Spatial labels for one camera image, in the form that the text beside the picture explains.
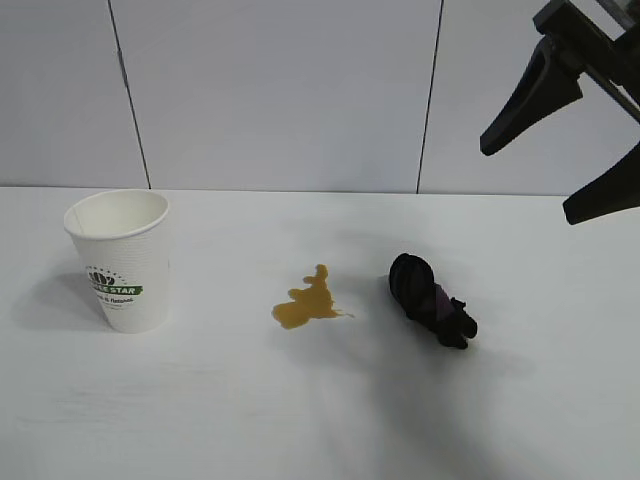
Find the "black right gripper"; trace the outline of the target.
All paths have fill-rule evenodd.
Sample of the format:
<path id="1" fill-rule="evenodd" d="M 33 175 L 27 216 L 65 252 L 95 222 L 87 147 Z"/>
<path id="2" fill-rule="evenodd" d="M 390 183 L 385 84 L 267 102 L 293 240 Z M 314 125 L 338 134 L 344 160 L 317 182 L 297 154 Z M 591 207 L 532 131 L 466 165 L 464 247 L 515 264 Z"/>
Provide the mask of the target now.
<path id="1" fill-rule="evenodd" d="M 624 32 L 610 38 L 570 1 L 550 1 L 533 17 L 543 37 L 502 110 L 480 136 L 490 156 L 538 121 L 583 97 L 584 71 L 634 120 L 639 119 L 639 3 L 601 1 Z M 581 62 L 576 62 L 562 46 Z"/>

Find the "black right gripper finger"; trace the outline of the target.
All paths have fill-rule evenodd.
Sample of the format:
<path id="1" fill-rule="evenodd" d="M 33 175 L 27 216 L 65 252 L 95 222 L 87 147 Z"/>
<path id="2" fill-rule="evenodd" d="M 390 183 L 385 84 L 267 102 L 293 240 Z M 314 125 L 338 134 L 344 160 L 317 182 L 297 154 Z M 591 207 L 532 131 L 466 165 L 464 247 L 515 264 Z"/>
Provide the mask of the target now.
<path id="1" fill-rule="evenodd" d="M 639 159 L 624 158 L 563 202 L 570 225 L 639 206 Z"/>

